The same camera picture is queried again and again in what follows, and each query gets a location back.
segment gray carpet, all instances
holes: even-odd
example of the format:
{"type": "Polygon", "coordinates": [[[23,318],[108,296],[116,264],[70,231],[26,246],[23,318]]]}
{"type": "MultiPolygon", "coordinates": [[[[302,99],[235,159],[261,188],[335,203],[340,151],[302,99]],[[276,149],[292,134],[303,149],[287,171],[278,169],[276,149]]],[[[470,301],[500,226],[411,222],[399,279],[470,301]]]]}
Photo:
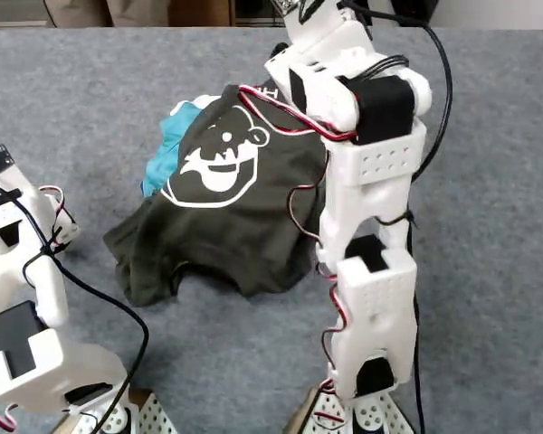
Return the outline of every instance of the gray carpet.
{"type": "MultiPolygon", "coordinates": [[[[543,32],[440,35],[455,96],[443,151],[415,186],[422,376],[429,434],[543,434],[543,32]]],[[[58,184],[84,233],[64,261],[121,297],[101,236],[140,202],[159,120],[181,99],[264,79],[282,30],[0,31],[0,143],[36,184],[58,184]]],[[[443,75],[426,36],[376,31],[428,77],[435,131],[443,75]]],[[[68,286],[74,336],[130,363],[139,331],[68,286]]],[[[141,309],[151,342],[135,384],[182,433],[278,433],[325,360],[328,287],[244,299],[206,278],[141,309]]],[[[415,419],[412,384],[395,394],[415,419]]],[[[57,416],[20,414],[23,433],[57,416]]]]}

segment perforated bracket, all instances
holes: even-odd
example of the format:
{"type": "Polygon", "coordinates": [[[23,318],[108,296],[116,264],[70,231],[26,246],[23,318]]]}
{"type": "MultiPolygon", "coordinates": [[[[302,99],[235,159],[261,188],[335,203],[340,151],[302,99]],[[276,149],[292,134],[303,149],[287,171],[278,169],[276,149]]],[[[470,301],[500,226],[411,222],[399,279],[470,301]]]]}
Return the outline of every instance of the perforated bracket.
{"type": "MultiPolygon", "coordinates": [[[[101,418],[102,413],[91,413],[96,418],[101,418]]],[[[97,420],[90,415],[81,415],[79,422],[72,431],[72,434],[177,434],[175,426],[165,414],[155,394],[148,396],[145,405],[139,409],[137,405],[131,404],[126,409],[115,409],[110,415],[103,431],[93,433],[97,420]],[[125,425],[125,417],[129,417],[130,425],[125,425]]]]}
{"type": "Polygon", "coordinates": [[[300,430],[300,434],[359,433],[414,434],[414,430],[388,393],[356,399],[346,409],[336,396],[320,393],[300,430]]]}

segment wooden cabinet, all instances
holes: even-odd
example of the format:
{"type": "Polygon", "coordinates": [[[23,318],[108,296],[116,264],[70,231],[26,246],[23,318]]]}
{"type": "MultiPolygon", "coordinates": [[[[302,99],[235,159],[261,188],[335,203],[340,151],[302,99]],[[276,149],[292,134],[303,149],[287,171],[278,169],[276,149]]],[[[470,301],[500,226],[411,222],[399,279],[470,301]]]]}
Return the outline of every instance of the wooden cabinet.
{"type": "Polygon", "coordinates": [[[234,0],[171,0],[169,25],[233,26],[235,25],[234,0]]]}

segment white print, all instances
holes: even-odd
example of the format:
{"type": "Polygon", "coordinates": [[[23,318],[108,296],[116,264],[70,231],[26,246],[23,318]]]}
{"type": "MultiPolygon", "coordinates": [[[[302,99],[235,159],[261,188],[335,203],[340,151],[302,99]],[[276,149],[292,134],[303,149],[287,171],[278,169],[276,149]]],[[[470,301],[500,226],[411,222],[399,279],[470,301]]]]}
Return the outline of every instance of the white print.
{"type": "Polygon", "coordinates": [[[221,138],[221,142],[229,144],[229,147],[221,153],[216,153],[211,160],[204,159],[201,156],[201,147],[198,147],[185,157],[185,163],[177,176],[191,171],[198,172],[205,189],[215,193],[229,192],[236,187],[242,168],[252,171],[252,176],[232,197],[222,198],[220,202],[208,203],[190,203],[177,199],[169,179],[161,193],[175,205],[187,208],[223,208],[236,202],[256,182],[259,148],[268,145],[270,132],[262,127],[256,127],[251,114],[244,107],[235,105],[232,109],[240,110],[245,116],[247,119],[246,130],[235,131],[233,125],[227,125],[221,126],[223,132],[219,133],[218,126],[212,125],[208,130],[216,128],[216,134],[221,134],[218,136],[221,138]],[[225,127],[229,127],[233,132],[225,130],[225,127]]]}
{"type": "Polygon", "coordinates": [[[278,89],[274,89],[274,90],[269,90],[268,88],[258,88],[258,87],[255,87],[259,92],[267,95],[268,97],[272,97],[274,99],[277,99],[279,96],[280,96],[280,93],[278,91],[278,89]]]}

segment dark green t-shirt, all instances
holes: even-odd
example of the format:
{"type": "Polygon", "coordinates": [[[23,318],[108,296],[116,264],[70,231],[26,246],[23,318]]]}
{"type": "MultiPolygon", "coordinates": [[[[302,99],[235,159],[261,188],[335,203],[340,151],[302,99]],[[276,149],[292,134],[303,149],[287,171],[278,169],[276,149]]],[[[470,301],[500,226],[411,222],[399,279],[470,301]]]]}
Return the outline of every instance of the dark green t-shirt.
{"type": "MultiPolygon", "coordinates": [[[[264,86],[279,93],[270,81],[264,86]]],[[[252,101],[274,126],[302,128],[252,101]]],[[[227,86],[187,130],[161,193],[105,235],[131,303],[174,295],[190,267],[232,281],[246,296],[291,288],[310,269],[311,243],[290,220],[286,199],[295,185],[318,180],[324,158],[317,134],[282,134],[227,86]]],[[[294,197],[294,215],[309,230],[318,228],[322,199],[313,191],[294,197]]]]}

